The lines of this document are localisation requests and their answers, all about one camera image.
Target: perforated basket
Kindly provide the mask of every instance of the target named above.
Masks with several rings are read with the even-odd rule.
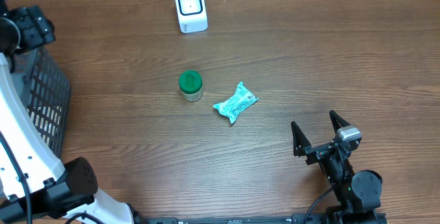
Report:
[[[16,56],[15,62],[11,76],[21,102],[44,142],[61,158],[72,93],[69,80],[44,47]]]

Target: black crate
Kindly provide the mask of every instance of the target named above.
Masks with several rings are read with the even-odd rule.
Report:
[[[69,80],[44,47],[15,61],[11,76],[21,102],[44,142],[61,158],[72,94]]]

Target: wooden table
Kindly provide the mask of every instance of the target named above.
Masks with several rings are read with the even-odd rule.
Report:
[[[145,216],[305,212],[329,184],[293,156],[290,122],[328,142],[334,109],[363,133],[350,161],[383,176],[389,222],[439,222],[440,0],[206,0],[208,30],[187,35],[174,0],[10,2],[32,4],[73,89],[63,161],[86,157]],[[187,69],[198,102],[179,94]],[[231,126],[212,105],[240,81],[260,100]]]

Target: basket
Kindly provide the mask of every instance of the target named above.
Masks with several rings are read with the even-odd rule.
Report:
[[[69,80],[44,47],[16,56],[15,65],[16,92],[43,141],[61,158],[72,95]]]

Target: plastic packet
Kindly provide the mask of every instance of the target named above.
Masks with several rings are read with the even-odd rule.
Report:
[[[245,86],[243,82],[240,82],[236,86],[234,95],[226,100],[214,105],[220,114],[229,118],[231,124],[234,124],[237,120],[240,112],[246,110],[248,107],[257,102],[260,98],[255,97]]]

